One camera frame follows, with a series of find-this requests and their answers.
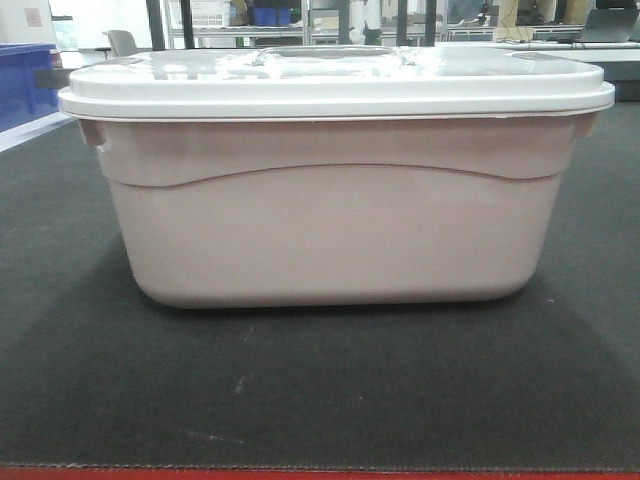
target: blue bin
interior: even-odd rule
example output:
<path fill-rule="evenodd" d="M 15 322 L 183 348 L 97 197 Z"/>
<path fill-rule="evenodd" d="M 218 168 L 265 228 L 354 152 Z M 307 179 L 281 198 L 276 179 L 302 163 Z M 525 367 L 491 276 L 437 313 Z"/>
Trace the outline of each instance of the blue bin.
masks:
<path fill-rule="evenodd" d="M 253 25 L 276 27 L 291 23 L 291 12 L 288 8 L 253 8 Z"/>
<path fill-rule="evenodd" d="M 55 90 L 36 88 L 34 71 L 51 69 L 49 44 L 0 45 L 0 132 L 58 111 Z"/>

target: gray mat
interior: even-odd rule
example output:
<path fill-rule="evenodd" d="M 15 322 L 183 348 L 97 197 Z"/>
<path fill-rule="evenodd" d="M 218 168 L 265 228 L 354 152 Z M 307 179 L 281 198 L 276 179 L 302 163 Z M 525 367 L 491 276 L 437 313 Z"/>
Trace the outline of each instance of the gray mat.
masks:
<path fill-rule="evenodd" d="M 75 125 L 0 154 L 0 464 L 640 470 L 639 114 L 601 115 L 533 280 L 477 304 L 165 308 Z"/>

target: clear lid top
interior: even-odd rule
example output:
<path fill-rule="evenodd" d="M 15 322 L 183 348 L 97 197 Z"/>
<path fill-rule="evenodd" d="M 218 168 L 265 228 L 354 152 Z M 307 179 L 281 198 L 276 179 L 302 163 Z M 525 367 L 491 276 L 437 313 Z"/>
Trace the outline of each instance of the clear lid top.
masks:
<path fill-rule="evenodd" d="M 602 69 L 492 48 L 174 50 L 72 73 L 62 110 L 82 117 L 278 119 L 526 114 L 613 101 Z"/>

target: plastic storage bin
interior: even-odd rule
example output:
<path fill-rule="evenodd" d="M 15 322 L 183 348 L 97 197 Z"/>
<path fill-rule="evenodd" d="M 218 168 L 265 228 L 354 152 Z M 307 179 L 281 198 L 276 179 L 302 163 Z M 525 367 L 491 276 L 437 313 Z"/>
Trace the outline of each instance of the plastic storage bin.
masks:
<path fill-rule="evenodd" d="M 54 90 L 36 88 L 34 70 L 51 69 L 49 44 L 0 45 L 0 131 L 58 111 Z"/>
<path fill-rule="evenodd" d="M 284 26 L 291 23 L 291 12 L 288 8 L 252 8 L 252 21 L 258 26 Z"/>
<path fill-rule="evenodd" d="M 533 274 L 598 67 L 455 46 L 167 51 L 60 94 L 178 307 L 492 299 Z"/>

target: red table edge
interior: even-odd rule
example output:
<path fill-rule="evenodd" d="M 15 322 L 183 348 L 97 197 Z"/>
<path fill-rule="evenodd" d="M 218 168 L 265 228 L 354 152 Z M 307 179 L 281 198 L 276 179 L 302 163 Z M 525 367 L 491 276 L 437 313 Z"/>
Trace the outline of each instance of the red table edge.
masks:
<path fill-rule="evenodd" d="M 2 467 L 1 480 L 640 480 L 640 472 L 325 472 L 199 468 Z"/>

